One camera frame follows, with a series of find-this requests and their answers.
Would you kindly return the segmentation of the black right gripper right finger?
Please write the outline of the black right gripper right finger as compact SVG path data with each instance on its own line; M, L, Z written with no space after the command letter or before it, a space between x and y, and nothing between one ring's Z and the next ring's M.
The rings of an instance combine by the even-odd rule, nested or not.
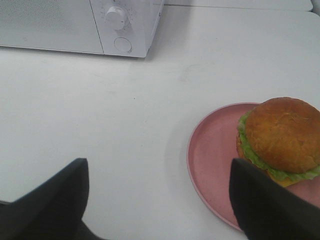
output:
M320 209L242 158L231 161L229 199L249 240L318 240Z

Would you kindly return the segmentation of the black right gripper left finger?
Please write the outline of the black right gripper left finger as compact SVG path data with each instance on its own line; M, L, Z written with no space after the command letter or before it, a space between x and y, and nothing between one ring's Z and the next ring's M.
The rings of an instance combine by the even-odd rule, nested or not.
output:
M2 240L74 240L89 196L89 170L77 158L23 197L0 209Z

